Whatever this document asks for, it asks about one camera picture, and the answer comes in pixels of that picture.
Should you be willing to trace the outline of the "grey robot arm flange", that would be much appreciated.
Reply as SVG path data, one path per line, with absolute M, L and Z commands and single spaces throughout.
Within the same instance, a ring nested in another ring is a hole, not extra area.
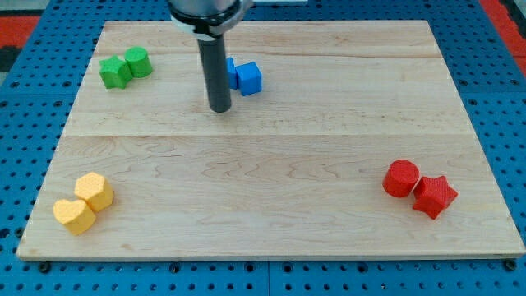
M 224 35 L 242 21 L 252 0 L 168 0 L 173 24 L 202 41 Z

